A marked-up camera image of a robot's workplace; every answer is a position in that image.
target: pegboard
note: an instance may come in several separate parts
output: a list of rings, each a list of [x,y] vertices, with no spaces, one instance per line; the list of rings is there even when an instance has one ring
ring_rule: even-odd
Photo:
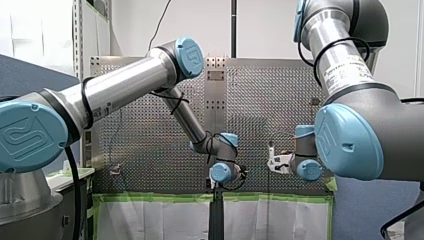
[[[139,59],[93,57],[91,72],[99,76]],[[203,88],[203,75],[179,84],[202,125]],[[99,121],[92,142],[95,192],[204,192],[205,157],[190,150],[161,98],[144,96]]]
[[[92,58],[92,75],[138,59]],[[319,106],[313,106],[312,99],[323,100],[323,95],[311,69],[290,60],[206,60],[205,73],[179,88],[205,130],[239,135],[237,161],[249,170],[240,191],[330,194],[323,182],[279,175],[266,164],[269,141],[276,153],[293,150],[296,125],[314,121]],[[188,137],[160,98],[145,96],[96,123],[92,139],[95,192],[206,191],[205,156],[189,149]],[[114,174],[118,166],[120,172]]]
[[[229,59],[227,131],[239,136],[238,161],[249,169],[241,191],[326,194],[323,179],[308,183],[295,175],[270,173],[268,144],[276,154],[294,151],[294,129],[313,124],[324,99],[311,68],[296,60]]]

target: black stand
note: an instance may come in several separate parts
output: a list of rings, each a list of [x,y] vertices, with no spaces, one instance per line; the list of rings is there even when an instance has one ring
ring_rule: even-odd
[[[209,240],[224,240],[224,197],[218,188],[209,205]]]
[[[231,0],[231,58],[237,57],[237,0]]]

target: light blue joint cap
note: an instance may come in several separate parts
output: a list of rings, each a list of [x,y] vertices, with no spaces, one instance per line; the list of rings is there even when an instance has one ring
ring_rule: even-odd
[[[238,147],[238,136],[234,133],[221,133],[229,142],[231,142],[234,147]],[[219,140],[225,144],[231,145],[225,138],[219,136]]]
[[[346,105],[330,104],[319,110],[315,143],[324,165],[338,176],[373,180],[383,171],[383,149],[377,135]]]
[[[314,125],[297,125],[295,130],[295,137],[302,138],[308,135],[314,134],[315,126]]]
[[[212,166],[211,178],[217,183],[226,184],[231,181],[231,169],[225,163],[216,163]]]
[[[195,78],[203,71],[203,54],[191,38],[178,38],[175,42],[176,57],[181,71],[187,78]]]
[[[320,179],[322,167],[317,161],[308,159],[302,161],[296,169],[297,175],[305,181],[314,182]]]
[[[304,0],[299,0],[297,3],[297,10],[296,10],[296,17],[294,20],[294,38],[293,41],[295,43],[299,43],[302,41],[300,39],[301,33],[302,33],[302,23],[303,23],[303,15],[305,14],[305,8],[309,4],[309,0],[306,0],[306,3],[304,3]]]
[[[25,173],[53,162],[68,140],[54,110],[33,102],[0,104],[0,172]]]

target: label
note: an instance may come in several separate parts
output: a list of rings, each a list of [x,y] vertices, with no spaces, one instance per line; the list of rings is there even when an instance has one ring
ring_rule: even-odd
[[[328,68],[323,76],[330,95],[353,85],[375,82],[364,60],[354,55]]]
[[[94,121],[97,121],[112,113],[112,103],[107,102],[104,106],[92,109],[91,111],[93,112]]]

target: black cable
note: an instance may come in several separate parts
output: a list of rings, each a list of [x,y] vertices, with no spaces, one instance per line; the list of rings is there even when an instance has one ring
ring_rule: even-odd
[[[81,83],[82,104],[84,105],[85,112],[87,113],[87,126],[84,129],[90,129],[94,124],[93,111],[91,110],[90,103],[88,102],[87,96],[85,94],[87,83],[93,78],[94,77],[88,77],[82,80]]]
[[[158,22],[158,25],[157,25],[157,27],[156,27],[155,34],[153,34],[152,39],[150,39],[149,49],[148,49],[147,51],[150,51],[150,49],[152,48],[153,40],[155,40],[156,35],[157,35],[157,34],[158,34],[158,32],[159,32],[160,24],[162,23],[162,20],[163,20],[163,18],[165,17],[166,11],[168,10],[168,7],[169,7],[169,4],[170,4],[170,3],[171,3],[171,0],[168,0],[168,3],[166,3],[165,9],[163,10],[162,16],[160,17],[159,22]]]
[[[319,65],[319,61],[321,60],[322,56],[325,54],[325,52],[327,52],[330,48],[336,46],[336,44],[341,43],[341,42],[345,42],[345,41],[353,41],[356,43],[360,43],[362,45],[364,45],[364,47],[367,50],[367,55],[364,58],[364,61],[366,62],[370,56],[371,50],[370,50],[370,46],[368,45],[367,42],[365,42],[364,40],[360,39],[360,38],[356,38],[356,37],[347,37],[347,38],[342,38],[342,39],[338,39],[335,40],[331,43],[329,43],[327,46],[325,46],[317,55],[315,62],[314,62],[314,78],[315,81],[318,83],[318,85],[320,87],[321,86],[321,82],[319,80],[319,76],[318,76],[318,65]]]
[[[73,239],[78,240],[81,232],[81,189],[79,184],[78,167],[71,147],[65,147],[65,153],[69,160],[69,166],[71,167],[72,181],[74,185],[75,221]]]
[[[115,132],[113,133],[112,137],[110,137],[109,143],[108,143],[108,154],[109,154],[109,161],[112,162],[112,144],[115,141],[116,137],[118,136],[119,131],[122,127],[122,108],[119,109],[119,124],[116,128]]]
[[[299,53],[300,58],[302,59],[302,61],[303,61],[306,65],[308,65],[308,66],[310,66],[310,67],[313,67],[313,66],[314,66],[314,64],[313,64],[313,63],[309,62],[309,61],[308,61],[308,59],[306,59],[306,58],[305,58],[305,56],[303,56],[303,53],[302,53],[302,42],[298,42],[298,43],[297,43],[297,51],[298,51],[298,53]]]
[[[400,100],[402,103],[424,103],[424,98],[406,98]]]
[[[18,98],[19,96],[2,96],[0,97],[0,102],[11,101],[13,99]]]
[[[386,232],[387,229],[389,227],[391,227],[393,224],[399,222],[400,220],[408,217],[409,215],[415,213],[416,211],[420,210],[421,208],[424,207],[424,201],[421,201],[420,203],[416,204],[415,206],[409,208],[408,210],[406,210],[405,212],[399,214],[398,216],[394,217],[392,220],[388,221],[387,223],[385,223],[381,228],[380,228],[380,234],[381,236],[386,239]]]
[[[190,103],[189,100],[184,98],[184,93],[181,93],[181,97],[180,98],[174,98],[174,97],[168,97],[168,96],[163,96],[157,93],[149,93],[150,95],[156,96],[156,97],[160,97],[160,98],[165,98],[165,99],[172,99],[172,100],[178,100],[177,105],[175,105],[175,107],[171,110],[171,115],[174,115],[174,112],[178,109],[178,107],[180,106],[181,102],[186,102],[186,103]]]
[[[237,185],[237,186],[236,186],[236,187],[234,187],[234,188],[228,188],[228,187],[225,187],[225,186],[224,186],[224,185],[222,185],[222,184],[220,184],[220,186],[221,186],[221,188],[222,188],[222,189],[224,189],[224,190],[226,190],[226,191],[234,192],[234,191],[237,191],[237,190],[239,190],[240,188],[242,188],[245,182],[246,182],[246,178],[242,178],[242,180],[240,181],[240,184],[239,184],[239,185]]]

